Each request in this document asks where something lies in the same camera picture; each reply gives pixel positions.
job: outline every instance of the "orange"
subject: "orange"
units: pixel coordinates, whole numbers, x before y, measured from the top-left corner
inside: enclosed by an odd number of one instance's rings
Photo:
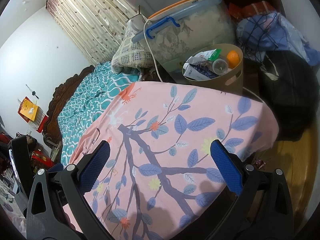
[[[235,68],[240,63],[240,57],[235,50],[228,53],[227,59],[229,60],[229,68]]]

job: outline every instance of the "pillow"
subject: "pillow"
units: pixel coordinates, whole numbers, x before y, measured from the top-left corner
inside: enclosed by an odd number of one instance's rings
[[[134,37],[132,30],[127,27],[124,40],[112,58],[111,68],[114,73],[119,74],[124,67],[152,68],[154,62],[151,53],[144,49],[139,42],[132,43]]]

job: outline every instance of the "white mug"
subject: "white mug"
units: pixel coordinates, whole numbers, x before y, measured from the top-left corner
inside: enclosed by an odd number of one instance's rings
[[[128,27],[133,31],[134,34],[138,34],[143,31],[143,27],[146,21],[142,14],[137,14],[127,21]]]

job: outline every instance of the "wave pattern bedsheet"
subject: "wave pattern bedsheet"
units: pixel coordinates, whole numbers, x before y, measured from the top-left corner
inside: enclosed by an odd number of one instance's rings
[[[58,116],[62,134],[61,163],[66,166],[84,131],[104,112],[113,98],[139,79],[139,71],[114,74],[110,62],[87,75]]]

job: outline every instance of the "carved wooden headboard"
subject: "carved wooden headboard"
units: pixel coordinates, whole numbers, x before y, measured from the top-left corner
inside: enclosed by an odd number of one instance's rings
[[[55,89],[53,99],[49,104],[49,110],[47,112],[48,120],[44,123],[43,137],[44,143],[52,148],[52,145],[47,140],[58,144],[62,140],[62,135],[58,125],[58,115],[62,111],[67,101],[75,93],[77,87],[82,80],[90,73],[94,71],[94,66],[86,67],[80,75],[75,74],[73,77],[67,79],[64,84],[61,84]]]

